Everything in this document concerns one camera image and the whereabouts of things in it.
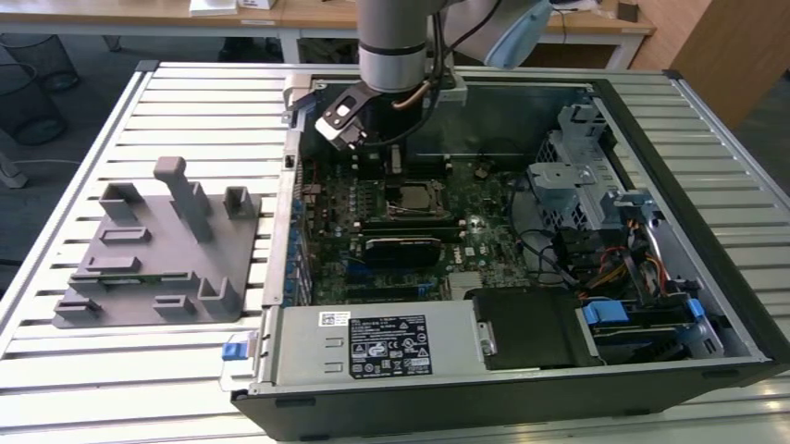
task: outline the blue latch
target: blue latch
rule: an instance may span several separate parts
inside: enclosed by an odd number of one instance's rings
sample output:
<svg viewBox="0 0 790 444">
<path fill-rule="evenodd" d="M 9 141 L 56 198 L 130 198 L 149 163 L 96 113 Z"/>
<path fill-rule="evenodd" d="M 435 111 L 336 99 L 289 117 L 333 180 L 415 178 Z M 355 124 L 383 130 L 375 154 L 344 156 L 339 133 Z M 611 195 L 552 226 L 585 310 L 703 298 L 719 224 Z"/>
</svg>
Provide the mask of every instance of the blue latch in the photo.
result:
<svg viewBox="0 0 790 444">
<path fill-rule="evenodd" d="M 625 308 L 619 301 L 593 301 L 581 309 L 589 326 L 609 322 L 628 322 Z"/>
<path fill-rule="evenodd" d="M 701 307 L 701 303 L 699 302 L 699 299 L 689 299 L 688 301 L 685 301 L 685 304 L 688 305 L 688 310 L 691 310 L 691 315 L 693 315 L 695 319 L 700 319 L 704 317 L 704 307 Z"/>
<path fill-rule="evenodd" d="M 242 361 L 246 359 L 246 344 L 244 342 L 228 342 L 221 345 L 222 361 Z"/>
</svg>

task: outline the gray carpet floor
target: gray carpet floor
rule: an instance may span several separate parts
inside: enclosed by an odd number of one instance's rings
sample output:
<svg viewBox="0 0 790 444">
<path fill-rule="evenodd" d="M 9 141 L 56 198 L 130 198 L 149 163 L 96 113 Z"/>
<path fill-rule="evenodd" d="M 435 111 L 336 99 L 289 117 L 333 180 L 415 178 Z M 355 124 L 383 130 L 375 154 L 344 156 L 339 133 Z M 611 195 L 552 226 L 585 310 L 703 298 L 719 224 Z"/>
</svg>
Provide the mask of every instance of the gray carpet floor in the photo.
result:
<svg viewBox="0 0 790 444">
<path fill-rule="evenodd" d="M 36 147 L 16 145 L 0 133 L 0 150 L 13 160 L 68 159 L 80 161 L 104 125 L 137 62 L 216 61 L 222 47 L 218 38 L 122 37 L 122 51 L 110 53 L 98 36 L 61 36 L 81 83 L 53 96 L 69 122 L 68 132 Z M 0 63 L 12 62 L 0 50 Z M 736 136 L 764 169 L 790 191 L 790 80 L 782 79 Z M 0 185 L 0 258 L 24 259 L 41 227 L 74 173 L 69 164 L 24 164 L 26 188 L 8 190 Z M 0 289 L 8 287 L 16 269 L 0 265 Z"/>
</svg>

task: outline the motherboard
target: motherboard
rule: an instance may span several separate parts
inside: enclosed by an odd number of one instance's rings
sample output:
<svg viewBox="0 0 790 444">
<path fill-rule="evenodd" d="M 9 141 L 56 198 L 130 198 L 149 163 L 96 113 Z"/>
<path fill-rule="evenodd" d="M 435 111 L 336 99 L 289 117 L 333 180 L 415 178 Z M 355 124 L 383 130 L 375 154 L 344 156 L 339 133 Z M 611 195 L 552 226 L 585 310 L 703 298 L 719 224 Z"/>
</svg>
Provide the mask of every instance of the motherboard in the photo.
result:
<svg viewBox="0 0 790 444">
<path fill-rule="evenodd" d="M 528 285 L 507 218 L 517 173 L 453 159 L 444 179 L 405 180 L 392 194 L 348 166 L 324 174 L 321 167 L 304 166 L 314 179 L 304 185 L 313 305 L 448 300 L 452 283 L 469 278 L 485 287 Z"/>
</svg>

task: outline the warning label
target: warning label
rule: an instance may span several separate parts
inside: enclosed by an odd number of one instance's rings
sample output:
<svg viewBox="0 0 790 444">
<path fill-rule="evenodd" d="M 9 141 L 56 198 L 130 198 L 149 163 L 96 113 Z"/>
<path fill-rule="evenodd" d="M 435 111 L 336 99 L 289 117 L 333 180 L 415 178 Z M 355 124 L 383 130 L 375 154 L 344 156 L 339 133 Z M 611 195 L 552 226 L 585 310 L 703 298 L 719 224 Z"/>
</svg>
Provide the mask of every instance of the warning label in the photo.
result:
<svg viewBox="0 0 790 444">
<path fill-rule="evenodd" d="M 348 337 L 353 379 L 433 373 L 423 315 L 349 319 Z"/>
</svg>

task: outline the white sticker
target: white sticker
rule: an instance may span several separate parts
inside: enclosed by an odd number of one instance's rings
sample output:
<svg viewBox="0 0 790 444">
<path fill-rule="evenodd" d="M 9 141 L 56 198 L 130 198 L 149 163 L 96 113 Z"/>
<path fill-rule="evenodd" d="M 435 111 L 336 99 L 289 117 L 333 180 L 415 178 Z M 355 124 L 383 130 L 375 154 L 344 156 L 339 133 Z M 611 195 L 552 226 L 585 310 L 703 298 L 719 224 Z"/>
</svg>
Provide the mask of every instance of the white sticker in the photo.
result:
<svg viewBox="0 0 790 444">
<path fill-rule="evenodd" d="M 351 312 L 320 312 L 318 327 L 344 327 L 348 326 Z"/>
<path fill-rule="evenodd" d="M 242 20 L 241 25 L 273 26 L 270 20 Z"/>
</svg>

